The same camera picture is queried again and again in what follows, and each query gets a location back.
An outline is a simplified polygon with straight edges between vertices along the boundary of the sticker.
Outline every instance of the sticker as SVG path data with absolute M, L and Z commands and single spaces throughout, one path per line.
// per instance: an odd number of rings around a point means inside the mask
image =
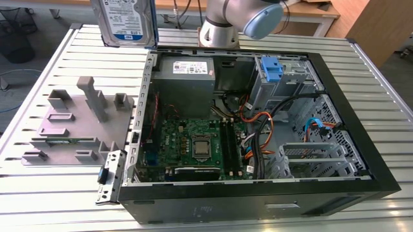
M 113 36 L 120 40 L 140 40 L 140 14 L 133 10 L 136 0 L 103 0 Z
M 206 62 L 173 62 L 173 74 L 207 74 Z
M 254 173 L 254 167 L 250 166 L 250 165 L 247 165 L 247 167 L 246 167 L 246 172 L 247 172 L 247 173 Z
M 250 103 L 244 103 L 246 108 L 252 109 L 252 105 Z

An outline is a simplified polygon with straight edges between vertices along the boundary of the aluminum work table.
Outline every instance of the aluminum work table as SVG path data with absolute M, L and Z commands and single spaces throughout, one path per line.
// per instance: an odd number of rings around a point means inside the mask
M 196 31 L 159 29 L 160 45 L 195 46 Z M 402 190 L 329 217 L 139 225 L 124 208 L 95 206 L 99 167 L 24 167 L 52 89 L 81 94 L 79 76 L 95 89 L 137 97 L 147 50 L 104 47 L 95 25 L 69 29 L 0 139 L 0 231 L 278 231 L 413 230 L 413 114 L 357 44 L 343 39 L 271 35 L 239 37 L 240 47 L 319 53 Z

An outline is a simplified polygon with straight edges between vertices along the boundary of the blue plastic clip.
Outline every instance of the blue plastic clip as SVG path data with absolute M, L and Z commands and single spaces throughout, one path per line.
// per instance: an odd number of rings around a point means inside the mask
M 267 82 L 279 82 L 282 78 L 282 65 L 275 57 L 262 57 L 262 68 L 266 74 Z

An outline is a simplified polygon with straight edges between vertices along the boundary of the white cable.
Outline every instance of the white cable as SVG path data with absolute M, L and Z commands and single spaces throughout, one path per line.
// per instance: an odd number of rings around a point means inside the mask
M 244 147 L 244 143 L 254 137 L 255 133 L 251 133 L 242 141 L 240 146 Z
M 42 71 L 36 70 L 36 69 L 16 69 L 16 70 L 12 70 L 12 71 L 8 71 L 8 72 L 1 73 L 0 76 L 2 76 L 2 75 L 5 75 L 5 74 L 9 74 L 9 73 L 12 73 L 12 72 L 16 72 L 16 71 L 36 71 L 36 72 L 38 72 L 38 73 L 42 72 Z

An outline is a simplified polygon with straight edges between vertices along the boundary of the circuit board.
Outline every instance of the circuit board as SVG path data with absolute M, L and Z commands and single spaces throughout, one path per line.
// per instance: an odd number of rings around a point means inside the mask
M 240 141 L 244 132 L 244 124 L 231 123 L 234 139 Z M 147 154 L 148 170 L 153 181 L 163 181 L 157 175 L 164 170 L 156 167 L 172 169 L 176 167 L 219 168 L 220 180 L 246 179 L 247 175 L 242 168 L 240 151 L 236 146 L 236 158 L 232 166 L 239 168 L 236 172 L 228 172 L 223 158 L 222 145 L 222 122 L 206 119 L 164 120 L 160 132 L 160 149 L 157 154 Z

